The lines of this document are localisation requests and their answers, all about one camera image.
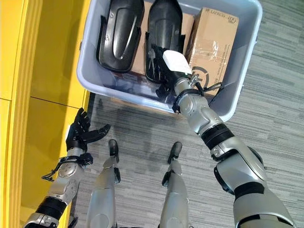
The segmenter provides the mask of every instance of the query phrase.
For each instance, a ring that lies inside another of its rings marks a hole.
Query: yellow wall
[[[37,208],[49,187],[40,177],[66,155],[66,127],[87,105],[76,66],[89,2],[0,0],[0,227]]]
[[[60,157],[67,155],[65,134],[77,111],[77,108],[30,98],[22,176],[21,223],[28,219],[48,193],[51,182],[41,177],[56,167]]]
[[[85,89],[78,82],[76,67],[88,5],[83,0],[43,1],[31,97],[82,105]]]
[[[11,101],[0,99],[0,128],[1,128],[1,137],[0,137],[0,145],[1,145],[1,154],[0,154],[0,205],[5,204],[5,179],[6,179],[6,169],[7,167],[7,153],[8,153],[8,134],[9,134],[9,117],[10,117],[10,103]],[[5,205],[4,207],[0,207],[0,224],[3,224],[3,218],[5,217]]]
[[[11,100],[23,0],[1,0],[0,98]]]

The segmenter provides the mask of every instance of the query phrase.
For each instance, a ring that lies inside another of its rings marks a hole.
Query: plastic tub
[[[262,18],[262,7],[257,0],[179,0],[185,13],[196,15],[202,7],[209,7],[239,17],[239,25],[226,69],[224,89],[217,95],[211,108],[223,121],[235,112],[250,57],[256,43]],[[172,104],[158,101],[153,89],[132,79],[114,77],[96,59],[100,16],[107,16],[110,0],[91,0],[77,66],[77,77],[87,90],[124,101],[173,112]]]

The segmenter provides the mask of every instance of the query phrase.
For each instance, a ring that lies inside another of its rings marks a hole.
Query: brown cardboard box
[[[237,28],[237,17],[218,10],[203,8],[196,16],[185,56],[202,86],[223,81]]]
[[[144,75],[145,74],[145,54],[144,54],[144,43],[145,43],[145,33],[148,30],[148,16],[149,16],[149,11],[152,6],[152,3],[150,2],[144,2],[144,16],[142,19],[142,35],[141,39],[139,41],[138,49],[136,52],[136,56],[134,59],[134,63],[132,66],[131,71],[136,72],[139,74]],[[183,13],[182,14],[183,19],[182,19],[182,25],[181,25],[181,34],[186,35],[185,37],[185,43],[184,43],[184,54],[187,48],[187,44],[190,38],[191,30],[192,30],[192,25],[194,22],[194,17],[191,14]]]

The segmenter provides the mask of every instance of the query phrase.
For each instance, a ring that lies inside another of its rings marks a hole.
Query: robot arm
[[[214,174],[223,190],[235,195],[236,228],[291,228],[295,224],[280,199],[266,183],[261,157],[223,124],[203,94],[193,91],[191,68],[178,52],[154,47],[166,87],[177,95],[176,106],[190,128],[210,149],[217,161]]]
[[[42,178],[53,182],[47,196],[35,213],[31,214],[24,228],[57,228],[65,208],[77,193],[78,185],[84,175],[84,166],[93,163],[87,153],[87,144],[102,139],[110,130],[110,125],[88,131],[90,119],[80,108],[71,124],[66,138],[67,157],[61,158],[57,167]]]

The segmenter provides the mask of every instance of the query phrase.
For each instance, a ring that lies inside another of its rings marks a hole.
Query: gray carpet
[[[268,185],[298,227],[304,227],[304,1],[263,0],[258,43],[236,113],[227,122],[255,148],[267,167]],[[110,123],[105,139],[89,146],[95,162],[85,171],[74,203],[77,228],[85,227],[90,193],[108,157],[107,141],[120,148],[122,182],[116,186],[119,226],[156,228],[166,189],[161,186],[168,152],[183,143],[180,162],[195,228],[233,227],[234,197],[213,176],[215,162],[184,118],[156,114],[97,95],[92,128]]]

